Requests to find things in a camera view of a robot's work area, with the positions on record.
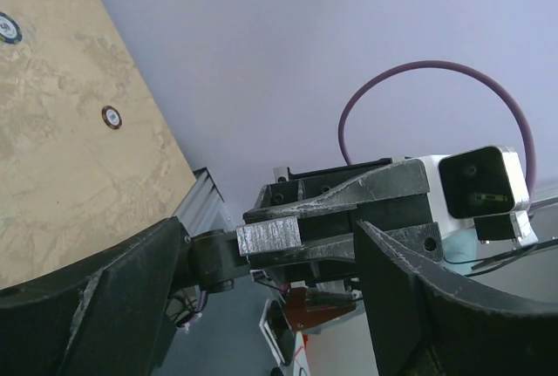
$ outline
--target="plywood surface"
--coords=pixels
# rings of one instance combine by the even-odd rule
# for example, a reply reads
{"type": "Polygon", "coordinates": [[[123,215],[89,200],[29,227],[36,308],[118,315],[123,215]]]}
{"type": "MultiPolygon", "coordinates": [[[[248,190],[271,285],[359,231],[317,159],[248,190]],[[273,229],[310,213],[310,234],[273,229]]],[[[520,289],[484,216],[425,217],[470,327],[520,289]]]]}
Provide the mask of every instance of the plywood surface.
{"type": "Polygon", "coordinates": [[[0,288],[171,215],[194,183],[99,0],[0,0],[0,288]],[[103,106],[123,125],[109,128],[103,106]]]}

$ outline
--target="metal block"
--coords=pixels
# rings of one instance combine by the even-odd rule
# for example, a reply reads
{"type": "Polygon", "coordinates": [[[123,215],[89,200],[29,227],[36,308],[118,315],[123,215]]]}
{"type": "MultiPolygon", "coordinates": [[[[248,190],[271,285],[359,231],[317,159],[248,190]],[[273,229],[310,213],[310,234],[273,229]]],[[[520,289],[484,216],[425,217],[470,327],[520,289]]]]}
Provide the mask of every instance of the metal block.
{"type": "Polygon", "coordinates": [[[236,237],[241,256],[302,246],[295,216],[239,226],[236,237]]]}

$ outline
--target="wooden board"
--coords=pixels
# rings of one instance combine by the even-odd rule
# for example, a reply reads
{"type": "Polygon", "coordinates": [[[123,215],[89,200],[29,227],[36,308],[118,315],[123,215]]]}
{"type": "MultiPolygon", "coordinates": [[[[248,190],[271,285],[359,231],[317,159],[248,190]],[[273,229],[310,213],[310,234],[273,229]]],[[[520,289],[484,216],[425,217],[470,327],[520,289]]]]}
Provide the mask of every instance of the wooden board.
{"type": "Polygon", "coordinates": [[[194,177],[100,0],[0,0],[0,11],[23,33],[0,43],[3,288],[171,215],[194,177]]]}

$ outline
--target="light blue object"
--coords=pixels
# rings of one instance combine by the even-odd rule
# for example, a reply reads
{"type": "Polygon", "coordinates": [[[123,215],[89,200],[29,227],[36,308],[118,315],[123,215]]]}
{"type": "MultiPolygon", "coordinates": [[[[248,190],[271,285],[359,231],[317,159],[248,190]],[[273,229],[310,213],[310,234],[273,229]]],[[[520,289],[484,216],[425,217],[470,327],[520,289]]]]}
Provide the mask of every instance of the light blue object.
{"type": "MultiPolygon", "coordinates": [[[[442,241],[444,258],[452,262],[471,261],[477,258],[477,232],[475,229],[465,229],[442,241]]],[[[471,272],[474,263],[450,264],[442,261],[441,264],[456,273],[465,275],[471,272]]]]}

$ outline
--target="white wall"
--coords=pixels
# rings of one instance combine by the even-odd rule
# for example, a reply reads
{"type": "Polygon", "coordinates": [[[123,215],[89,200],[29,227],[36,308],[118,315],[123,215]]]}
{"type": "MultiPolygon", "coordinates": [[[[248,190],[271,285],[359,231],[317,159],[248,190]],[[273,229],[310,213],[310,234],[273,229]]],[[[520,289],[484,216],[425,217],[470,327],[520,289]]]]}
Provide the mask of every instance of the white wall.
{"type": "MultiPolygon", "coordinates": [[[[239,219],[272,167],[342,164],[337,119],[366,80],[443,58],[499,80],[531,120],[541,181],[557,174],[558,0],[103,0],[192,167],[239,219]]],[[[507,109],[450,72],[411,72],[357,106],[356,161],[521,149],[507,109]]]]}

